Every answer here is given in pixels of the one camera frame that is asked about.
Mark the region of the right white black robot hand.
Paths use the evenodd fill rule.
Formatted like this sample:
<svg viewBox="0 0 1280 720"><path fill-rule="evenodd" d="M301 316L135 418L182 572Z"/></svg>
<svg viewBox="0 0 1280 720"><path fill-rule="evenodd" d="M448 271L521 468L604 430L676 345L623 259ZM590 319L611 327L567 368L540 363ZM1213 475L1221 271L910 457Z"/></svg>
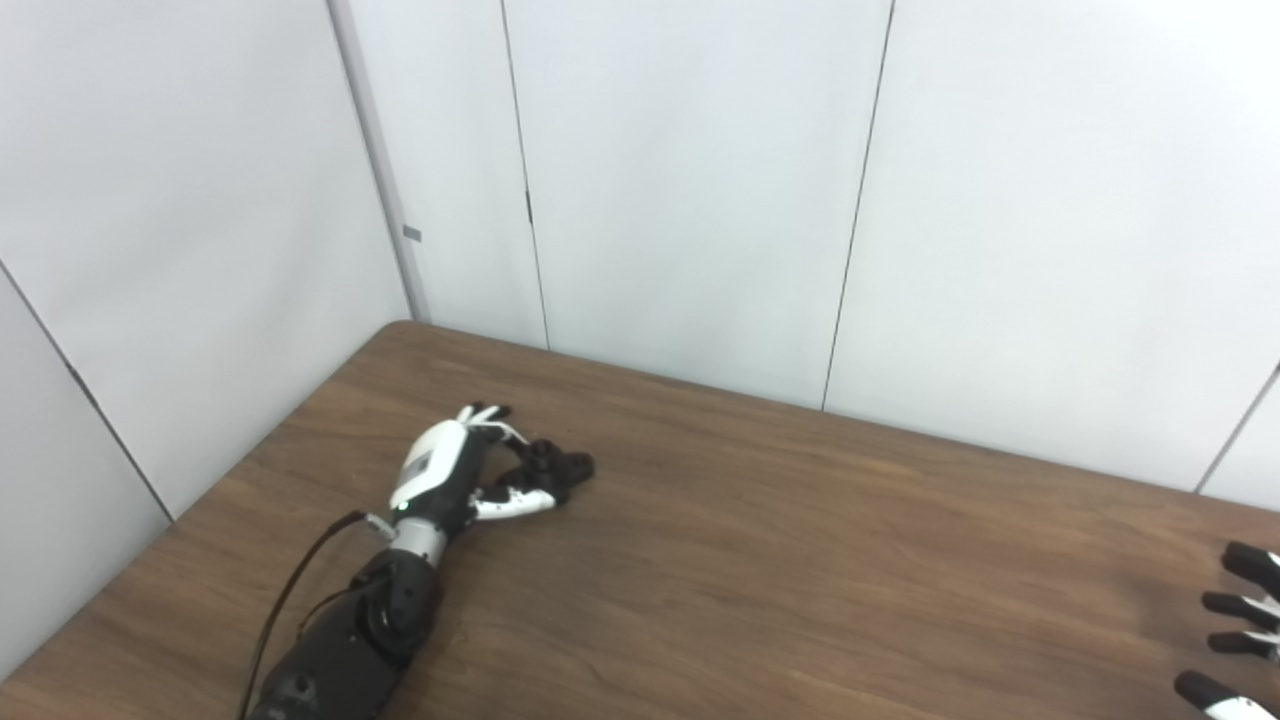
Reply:
<svg viewBox="0 0 1280 720"><path fill-rule="evenodd" d="M1279 557L1261 547L1231 541L1220 557L1222 569L1262 589L1258 598L1206 592L1202 607L1212 614L1251 624L1249 630L1217 632L1206 637L1215 653L1252 656L1277 666L1279 661ZM1178 674L1176 694L1207 719L1277 719L1277 706L1265 705L1247 693L1198 671Z"/></svg>

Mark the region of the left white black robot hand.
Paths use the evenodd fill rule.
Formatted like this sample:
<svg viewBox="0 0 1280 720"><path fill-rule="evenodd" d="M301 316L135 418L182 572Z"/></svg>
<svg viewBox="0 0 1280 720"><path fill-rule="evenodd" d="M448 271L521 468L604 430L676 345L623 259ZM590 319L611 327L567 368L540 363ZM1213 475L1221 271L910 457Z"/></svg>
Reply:
<svg viewBox="0 0 1280 720"><path fill-rule="evenodd" d="M490 452L504 447L522 457L532 448L506 418L506 405L466 405L425 430L411 446L390 496L390 524L424 521L454 538L476 521L520 518L566 503L564 488L538 487L530 480L480 486Z"/></svg>

